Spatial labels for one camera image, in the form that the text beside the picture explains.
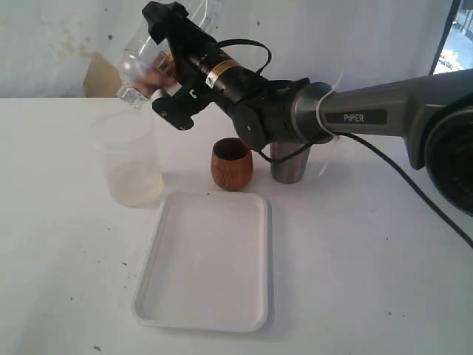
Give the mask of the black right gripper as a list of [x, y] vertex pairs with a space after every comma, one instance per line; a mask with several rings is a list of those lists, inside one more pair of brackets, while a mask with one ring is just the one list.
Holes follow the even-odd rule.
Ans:
[[201, 61], [212, 59], [217, 41], [189, 20], [188, 11], [178, 2], [164, 4], [150, 1], [142, 15], [155, 44], [167, 40], [174, 61], [174, 77], [181, 88], [173, 95], [164, 95], [152, 103], [152, 109], [180, 131], [194, 126], [193, 115], [215, 103], [223, 112], [229, 100], [205, 83], [205, 66]]

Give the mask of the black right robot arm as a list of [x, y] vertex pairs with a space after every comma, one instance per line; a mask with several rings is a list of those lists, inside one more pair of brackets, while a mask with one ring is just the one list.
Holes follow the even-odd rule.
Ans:
[[403, 138], [414, 169], [426, 169], [455, 207], [472, 212], [472, 71], [446, 72], [346, 92], [328, 84], [270, 81], [235, 62], [180, 3], [149, 2], [142, 11], [156, 43], [167, 42], [180, 85], [153, 110], [179, 130], [216, 104], [239, 138], [258, 152], [270, 143], [326, 143], [334, 135]]

